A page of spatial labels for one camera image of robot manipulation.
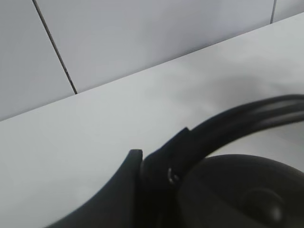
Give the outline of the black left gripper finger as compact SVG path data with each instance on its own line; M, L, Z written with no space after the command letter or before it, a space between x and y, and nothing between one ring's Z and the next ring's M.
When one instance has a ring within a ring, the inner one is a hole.
M131 228L142 150L130 150L113 177L84 205L51 228Z

